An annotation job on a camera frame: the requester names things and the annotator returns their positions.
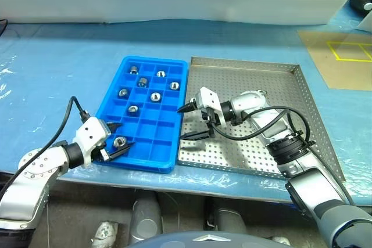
metal nut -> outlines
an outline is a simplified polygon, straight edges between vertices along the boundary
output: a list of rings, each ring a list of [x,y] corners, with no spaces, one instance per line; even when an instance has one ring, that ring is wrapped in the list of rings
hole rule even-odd
[[[126,97],[126,96],[128,96],[128,90],[126,89],[126,88],[123,88],[123,89],[121,89],[120,91],[119,91],[119,97]]]
[[[173,81],[170,83],[169,88],[172,90],[178,90],[180,88],[180,84],[177,81]]]
[[[114,139],[114,147],[120,148],[124,146],[127,143],[127,138],[124,136],[118,136],[117,138]]]
[[[138,111],[138,107],[137,106],[130,106],[129,108],[128,108],[128,112],[129,113],[136,113]]]
[[[138,68],[137,68],[137,66],[131,66],[129,73],[132,74],[132,75],[138,75]]]
[[[156,75],[160,78],[164,78],[165,77],[165,72],[164,71],[159,71],[156,73]]]
[[[158,92],[154,92],[153,94],[151,94],[151,97],[150,97],[151,101],[153,102],[159,102],[161,98],[162,98],[162,95]]]
[[[147,78],[140,78],[138,81],[139,87],[147,87]]]

cable connector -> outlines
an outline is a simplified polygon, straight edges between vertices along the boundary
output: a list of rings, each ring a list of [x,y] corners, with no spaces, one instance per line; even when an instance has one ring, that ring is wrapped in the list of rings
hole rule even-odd
[[[80,114],[81,122],[83,123],[85,123],[88,120],[88,118],[91,117],[91,115],[86,110],[81,110],[79,114]]]

gray robot arm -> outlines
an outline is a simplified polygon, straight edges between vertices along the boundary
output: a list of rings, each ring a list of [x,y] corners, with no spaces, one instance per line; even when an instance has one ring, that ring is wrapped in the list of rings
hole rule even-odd
[[[202,115],[209,131],[204,134],[197,133],[198,136],[190,132],[181,136],[181,139],[199,140],[213,137],[215,131],[222,136],[228,136],[217,126],[225,127],[226,122],[239,125],[248,120],[255,132],[262,131],[257,137],[269,150],[278,169],[288,180],[285,186],[292,201],[302,213],[315,219],[328,247],[372,247],[372,216],[350,204],[348,200],[351,200],[351,197],[346,189],[310,147],[313,144],[309,141],[310,129],[307,128],[304,140],[301,133],[294,131],[293,125],[281,118],[275,109],[290,108],[269,107],[265,94],[262,90],[246,91],[220,103],[215,92],[201,88],[195,99],[178,111],[206,110]],[[244,140],[249,136],[228,138]]]

blue tablecloth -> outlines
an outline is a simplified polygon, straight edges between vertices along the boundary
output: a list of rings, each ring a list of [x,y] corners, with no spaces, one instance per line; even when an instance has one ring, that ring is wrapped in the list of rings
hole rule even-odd
[[[190,61],[191,56],[299,64],[357,204],[372,204],[372,94],[329,89],[298,29],[362,33],[343,9],[330,24],[266,26],[202,20],[123,24],[10,24],[0,37],[0,171],[14,172],[29,150],[58,128],[67,101],[78,97],[94,114],[127,55]],[[80,125],[73,112],[60,139]],[[290,201],[284,180],[176,166],[170,174],[92,165],[62,179],[243,199]]]

blue plastic tray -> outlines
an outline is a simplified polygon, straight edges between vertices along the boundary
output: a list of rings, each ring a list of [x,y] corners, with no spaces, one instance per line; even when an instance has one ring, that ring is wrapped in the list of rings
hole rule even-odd
[[[130,74],[130,67],[137,66],[138,74]],[[165,71],[165,77],[157,77],[158,71]],[[99,164],[133,168],[136,170],[171,172],[176,163],[181,114],[177,109],[184,104],[188,63],[181,60],[147,57],[125,57],[97,111],[97,118],[105,121],[121,122],[106,140],[106,150],[113,152],[113,140],[124,136],[134,142],[131,149],[113,161]],[[147,87],[138,87],[140,78],[148,80]],[[177,81],[179,90],[171,90],[170,83]],[[126,88],[130,91],[127,98],[118,93]],[[161,94],[160,102],[152,102],[153,92]],[[139,107],[136,116],[128,112],[128,107]]]

